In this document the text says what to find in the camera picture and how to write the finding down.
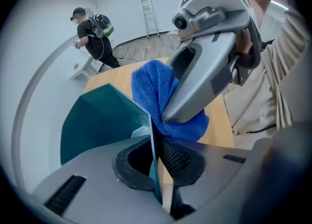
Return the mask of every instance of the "wooden floor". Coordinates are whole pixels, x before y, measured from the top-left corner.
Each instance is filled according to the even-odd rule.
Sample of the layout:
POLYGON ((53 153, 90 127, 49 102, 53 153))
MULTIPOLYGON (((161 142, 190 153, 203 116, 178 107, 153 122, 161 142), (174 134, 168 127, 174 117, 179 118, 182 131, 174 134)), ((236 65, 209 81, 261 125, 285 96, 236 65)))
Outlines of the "wooden floor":
POLYGON ((164 33, 122 44, 114 50, 114 55, 117 59, 123 58, 121 65, 127 65, 136 61, 169 57, 179 44, 177 35, 164 33))

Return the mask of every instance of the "backpack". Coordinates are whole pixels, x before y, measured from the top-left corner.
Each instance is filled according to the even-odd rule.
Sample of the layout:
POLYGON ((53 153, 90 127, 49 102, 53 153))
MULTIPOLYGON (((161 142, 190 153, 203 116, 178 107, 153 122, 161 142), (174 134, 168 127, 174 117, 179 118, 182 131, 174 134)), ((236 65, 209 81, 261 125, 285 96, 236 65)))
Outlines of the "backpack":
POLYGON ((111 21, 105 15, 96 14, 90 17, 90 22, 92 25, 92 31, 94 33, 93 37, 101 39, 104 36, 110 36, 114 31, 114 27, 112 26, 111 21))

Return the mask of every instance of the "wooden table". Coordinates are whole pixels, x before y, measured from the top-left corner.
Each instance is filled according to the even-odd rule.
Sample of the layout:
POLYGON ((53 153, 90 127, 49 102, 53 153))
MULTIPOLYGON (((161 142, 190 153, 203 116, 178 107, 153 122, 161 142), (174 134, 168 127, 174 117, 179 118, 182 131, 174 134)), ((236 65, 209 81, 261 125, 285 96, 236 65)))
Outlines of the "wooden table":
MULTIPOLYGON (((161 58, 159 60, 165 63, 167 59, 168 58, 161 58)), ((106 83, 111 83, 132 98, 131 74, 146 62, 148 61, 129 64, 91 77, 86 86, 85 92, 93 90, 106 83)), ((216 99, 205 108, 205 113, 209 117, 209 126, 205 135, 199 140, 199 142, 216 146, 234 147, 231 123, 221 95, 216 97, 216 99)), ((166 188, 166 185, 172 185, 173 181, 160 159, 158 159, 157 166, 159 182, 164 196, 163 189, 166 188)))

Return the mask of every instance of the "aluminum ladder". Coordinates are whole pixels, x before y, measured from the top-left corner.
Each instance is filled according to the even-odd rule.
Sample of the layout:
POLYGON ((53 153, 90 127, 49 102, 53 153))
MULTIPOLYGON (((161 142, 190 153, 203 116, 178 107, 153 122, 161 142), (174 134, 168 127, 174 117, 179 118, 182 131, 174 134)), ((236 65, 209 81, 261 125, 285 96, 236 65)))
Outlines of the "aluminum ladder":
POLYGON ((142 8, 143 17, 144 17, 144 23, 145 23, 145 29, 146 29, 146 37, 148 38, 150 34, 157 33, 158 27, 156 24, 156 20, 154 17, 154 10, 151 4, 151 0, 139 0, 140 6, 142 8))

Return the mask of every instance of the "vent slot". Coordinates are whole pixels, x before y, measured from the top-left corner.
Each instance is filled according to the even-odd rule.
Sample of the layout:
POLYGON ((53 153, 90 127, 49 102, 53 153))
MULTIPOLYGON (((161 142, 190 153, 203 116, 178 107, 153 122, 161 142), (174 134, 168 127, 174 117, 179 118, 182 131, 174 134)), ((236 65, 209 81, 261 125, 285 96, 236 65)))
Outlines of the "vent slot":
POLYGON ((246 158, 239 157, 239 156, 233 156, 233 155, 225 155, 223 158, 230 160, 232 162, 241 163, 241 164, 244 164, 246 161, 246 158))
POLYGON ((79 175, 71 176, 45 206, 54 213, 62 215, 86 180, 79 175))

